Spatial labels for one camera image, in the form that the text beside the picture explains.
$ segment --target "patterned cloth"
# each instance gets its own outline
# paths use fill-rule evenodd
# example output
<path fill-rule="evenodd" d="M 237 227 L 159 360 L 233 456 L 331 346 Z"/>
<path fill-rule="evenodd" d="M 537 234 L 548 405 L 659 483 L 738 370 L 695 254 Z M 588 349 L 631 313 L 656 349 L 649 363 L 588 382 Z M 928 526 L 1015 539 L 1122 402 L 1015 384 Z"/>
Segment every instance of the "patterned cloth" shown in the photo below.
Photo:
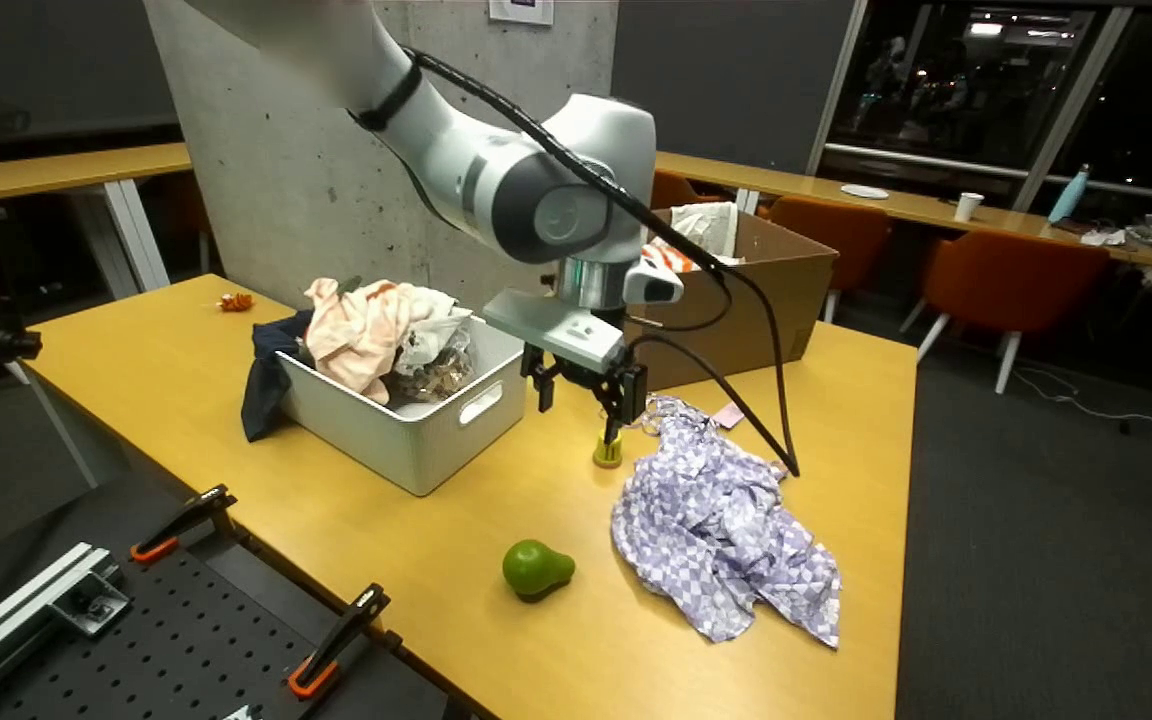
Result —
<path fill-rule="evenodd" d="M 612 543 L 703 642 L 738 642 L 758 600 L 841 648 L 841 572 L 780 504 L 785 470 L 748 456 L 683 402 L 652 395 L 659 453 L 612 507 Z"/>

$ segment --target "plastic container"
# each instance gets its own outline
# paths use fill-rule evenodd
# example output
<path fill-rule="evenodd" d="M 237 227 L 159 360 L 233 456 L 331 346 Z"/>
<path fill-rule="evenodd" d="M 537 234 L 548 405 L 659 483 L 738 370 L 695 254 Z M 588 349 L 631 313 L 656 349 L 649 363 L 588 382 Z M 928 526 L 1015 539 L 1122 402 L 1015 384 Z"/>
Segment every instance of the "plastic container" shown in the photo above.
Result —
<path fill-rule="evenodd" d="M 292 378 L 284 413 L 408 495 L 430 495 L 524 418 L 524 346 L 483 320 L 473 332 L 468 382 L 442 405 L 385 409 L 282 356 Z"/>

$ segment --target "wooden table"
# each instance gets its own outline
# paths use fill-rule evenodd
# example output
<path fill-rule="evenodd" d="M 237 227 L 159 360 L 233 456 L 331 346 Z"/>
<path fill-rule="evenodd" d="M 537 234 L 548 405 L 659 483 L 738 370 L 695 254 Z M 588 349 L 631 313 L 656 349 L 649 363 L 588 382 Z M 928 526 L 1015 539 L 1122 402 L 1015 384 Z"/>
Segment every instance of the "wooden table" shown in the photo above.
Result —
<path fill-rule="evenodd" d="M 555 389 L 430 499 L 412 499 L 303 428 L 239 438 L 252 325 L 287 309 L 217 313 L 217 276 L 129 297 L 39 325 L 33 374 L 187 489 L 227 483 L 233 519 L 341 604 L 367 579 L 391 596 L 385 625 L 405 648 L 514 720 L 683 716 L 897 716 L 904 519 L 911 472 L 915 356 L 904 346 L 819 325 L 789 363 L 803 477 L 789 507 L 828 543 L 845 578 L 845 643 L 819 648 L 771 613 L 731 643 L 703 643 L 649 596 L 609 539 L 631 477 L 588 460 L 602 409 Z M 731 384 L 771 420 L 771 374 Z M 714 384 L 676 395 L 715 413 Z M 760 456 L 753 428 L 738 442 Z M 539 536 L 575 557 L 575 579 L 519 604 L 500 579 L 514 539 Z"/>
<path fill-rule="evenodd" d="M 768 193 L 768 195 L 865 203 L 865 210 L 887 211 L 892 219 L 943 227 L 943 234 L 982 227 L 982 234 L 1009 234 L 1009 236 L 1029 236 L 1029 242 L 1080 243 L 1077 234 L 1052 227 L 1045 217 L 982 210 L 974 219 L 958 219 L 952 200 L 921 195 L 921 193 L 885 189 L 887 195 L 851 195 L 845 180 L 796 178 L 796 174 L 727 165 L 727 162 L 710 162 L 710 157 L 681 157 L 681 152 L 656 152 L 656 170 L 672 178 L 692 178 L 703 183 L 748 189 L 748 193 Z M 1122 266 L 1152 268 L 1152 250 L 1108 250 L 1108 256 Z"/>
<path fill-rule="evenodd" d="M 136 180 L 194 174 L 183 143 L 0 162 L 0 200 L 70 193 L 87 250 L 115 297 L 163 287 L 168 268 Z"/>

